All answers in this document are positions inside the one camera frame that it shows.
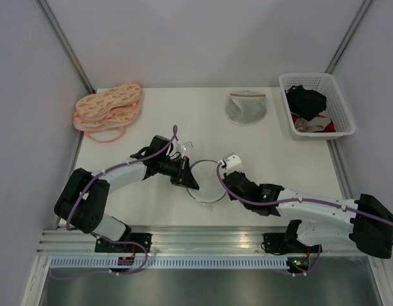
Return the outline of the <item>blue-zipper white mesh laundry bag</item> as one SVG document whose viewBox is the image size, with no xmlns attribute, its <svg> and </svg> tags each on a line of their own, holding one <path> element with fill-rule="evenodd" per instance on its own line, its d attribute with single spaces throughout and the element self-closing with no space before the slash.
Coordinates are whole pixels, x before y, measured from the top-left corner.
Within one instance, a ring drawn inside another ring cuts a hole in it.
<svg viewBox="0 0 393 306">
<path fill-rule="evenodd" d="M 199 185 L 199 190 L 187 188 L 188 195 L 212 210 L 212 206 L 226 196 L 216 174 L 218 162 L 210 159 L 201 159 L 191 165 L 191 172 Z"/>
</svg>

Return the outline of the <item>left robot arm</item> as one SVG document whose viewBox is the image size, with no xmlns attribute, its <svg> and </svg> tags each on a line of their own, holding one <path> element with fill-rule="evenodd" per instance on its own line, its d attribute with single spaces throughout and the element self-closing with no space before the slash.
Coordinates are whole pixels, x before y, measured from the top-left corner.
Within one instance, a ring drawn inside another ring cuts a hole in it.
<svg viewBox="0 0 393 306">
<path fill-rule="evenodd" d="M 96 252 L 148 252 L 151 234 L 134 233 L 130 226 L 107 215 L 107 198 L 116 190 L 156 174 L 168 176 L 174 186 L 197 190 L 199 185 L 188 156 L 178 152 L 177 157 L 172 157 L 172 150 L 171 140 L 155 136 L 149 146 L 107 170 L 74 170 L 55 204 L 55 215 L 66 221 L 69 230 L 95 236 Z"/>
</svg>

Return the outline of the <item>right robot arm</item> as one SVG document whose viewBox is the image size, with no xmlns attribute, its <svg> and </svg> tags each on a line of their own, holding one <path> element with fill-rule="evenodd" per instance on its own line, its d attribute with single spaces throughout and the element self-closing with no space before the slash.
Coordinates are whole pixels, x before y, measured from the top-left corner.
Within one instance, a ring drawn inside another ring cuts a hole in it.
<svg viewBox="0 0 393 306">
<path fill-rule="evenodd" d="M 289 220 L 283 237 L 289 251 L 348 245 L 368 256 L 392 256 L 393 214 L 374 196 L 340 200 L 309 196 L 275 184 L 257 185 L 237 171 L 218 178 L 230 199 L 240 201 L 246 209 Z"/>
</svg>

